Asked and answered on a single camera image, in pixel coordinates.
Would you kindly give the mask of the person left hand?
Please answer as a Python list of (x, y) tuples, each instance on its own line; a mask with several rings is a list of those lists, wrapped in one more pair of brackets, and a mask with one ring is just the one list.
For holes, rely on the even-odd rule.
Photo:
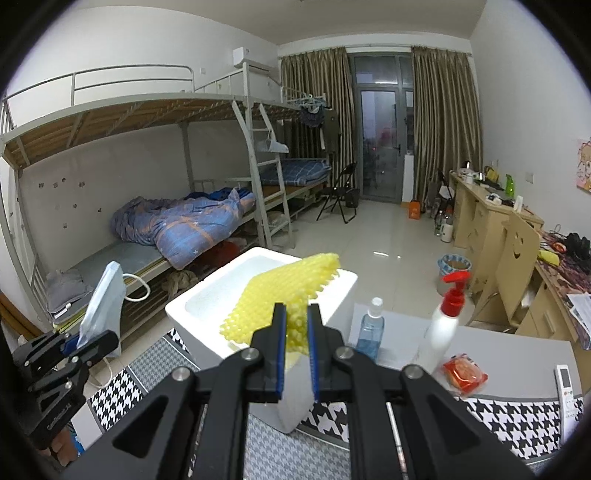
[(49, 452), (62, 467), (68, 466), (78, 458), (78, 449), (68, 428), (62, 429), (55, 436), (50, 444)]

